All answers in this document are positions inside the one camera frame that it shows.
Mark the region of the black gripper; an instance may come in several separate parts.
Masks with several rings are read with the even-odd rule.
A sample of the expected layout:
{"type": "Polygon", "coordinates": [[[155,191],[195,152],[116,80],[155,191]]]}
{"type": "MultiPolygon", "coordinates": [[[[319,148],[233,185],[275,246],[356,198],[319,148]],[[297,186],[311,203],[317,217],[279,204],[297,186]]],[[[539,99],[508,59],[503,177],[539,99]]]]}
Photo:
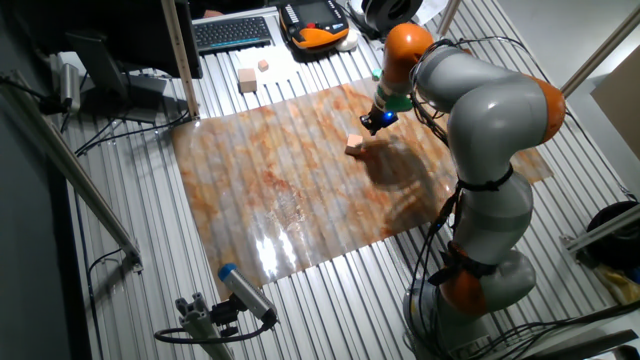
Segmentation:
{"type": "Polygon", "coordinates": [[[368,130],[371,136],[389,127],[397,120],[398,116],[395,112],[382,111],[378,108],[372,108],[367,114],[360,117],[361,124],[368,130]]]}

